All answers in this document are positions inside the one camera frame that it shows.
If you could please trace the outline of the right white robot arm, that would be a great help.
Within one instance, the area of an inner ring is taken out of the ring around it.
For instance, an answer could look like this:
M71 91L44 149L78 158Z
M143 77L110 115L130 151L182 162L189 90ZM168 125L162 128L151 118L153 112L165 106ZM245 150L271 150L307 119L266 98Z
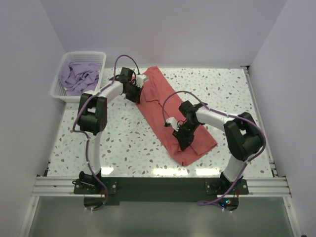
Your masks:
M242 177L247 163L266 147L263 131L248 112L240 115L227 114L208 109L204 103L193 105L190 101L183 102L179 111L185 120L179 122L170 117L165 120L165 126L173 128L172 135L177 139L182 151L193 143L195 131L202 125L213 126L225 133L231 157L221 173L220 189L231 194L237 189L237 180Z

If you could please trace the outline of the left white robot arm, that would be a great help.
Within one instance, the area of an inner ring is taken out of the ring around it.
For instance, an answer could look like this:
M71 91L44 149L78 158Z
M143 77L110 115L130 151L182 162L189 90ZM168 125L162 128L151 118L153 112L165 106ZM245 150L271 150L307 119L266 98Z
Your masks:
M101 181L100 141L108 122L108 103L118 96L140 103L140 95L147 77L135 74L129 68L122 68L119 75L110 79L110 83L96 94L84 93L80 97L78 115L73 127L74 132L86 136L85 163L86 168L80 172L74 185L96 194L105 187Z

